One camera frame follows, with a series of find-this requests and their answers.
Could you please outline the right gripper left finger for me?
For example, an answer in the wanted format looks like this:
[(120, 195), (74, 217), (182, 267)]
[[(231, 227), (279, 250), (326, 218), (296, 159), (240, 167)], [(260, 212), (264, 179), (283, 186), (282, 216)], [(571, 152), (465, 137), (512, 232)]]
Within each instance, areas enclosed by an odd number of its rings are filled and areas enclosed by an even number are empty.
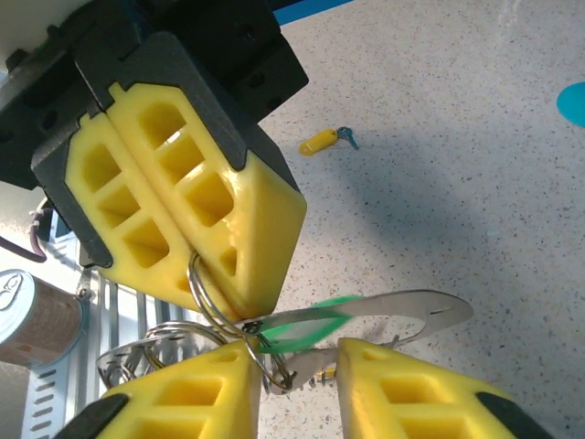
[(234, 341), (106, 392), (57, 438), (256, 438), (261, 371)]

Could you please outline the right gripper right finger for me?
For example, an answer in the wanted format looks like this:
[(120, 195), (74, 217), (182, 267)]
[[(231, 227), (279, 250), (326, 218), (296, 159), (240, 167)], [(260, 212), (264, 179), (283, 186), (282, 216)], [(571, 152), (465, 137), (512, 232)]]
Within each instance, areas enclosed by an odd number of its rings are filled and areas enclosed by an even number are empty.
[(491, 384), (357, 338), (338, 342), (346, 438), (549, 438)]

